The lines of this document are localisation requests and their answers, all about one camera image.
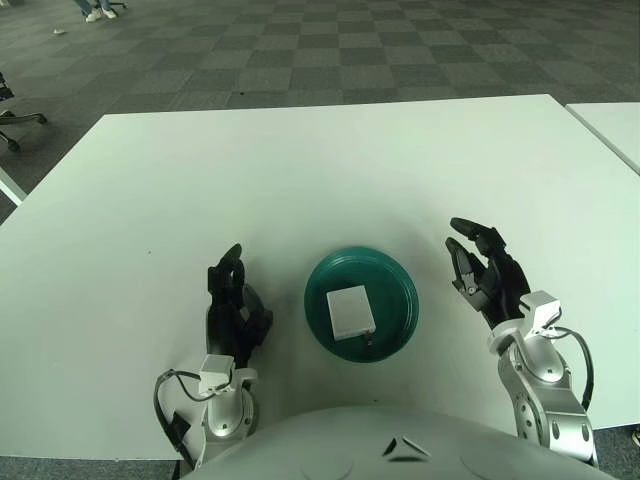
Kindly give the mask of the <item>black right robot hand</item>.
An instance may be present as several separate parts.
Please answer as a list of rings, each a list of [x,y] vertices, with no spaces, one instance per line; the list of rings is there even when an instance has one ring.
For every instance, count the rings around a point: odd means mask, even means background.
[[[483,264],[456,239],[448,237],[445,246],[453,265],[454,288],[482,314],[490,329],[522,318],[520,299],[531,289],[521,266],[506,251],[506,242],[498,230],[459,217],[453,217],[450,226],[473,242],[487,260]]]

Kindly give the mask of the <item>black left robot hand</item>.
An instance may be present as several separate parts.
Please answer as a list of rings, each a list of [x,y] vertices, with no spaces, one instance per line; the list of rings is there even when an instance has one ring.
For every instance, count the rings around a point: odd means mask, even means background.
[[[237,368],[247,368],[253,350],[271,330],[274,314],[246,282],[241,254],[242,246],[236,243],[207,269],[211,305],[205,331],[208,354],[230,356]]]

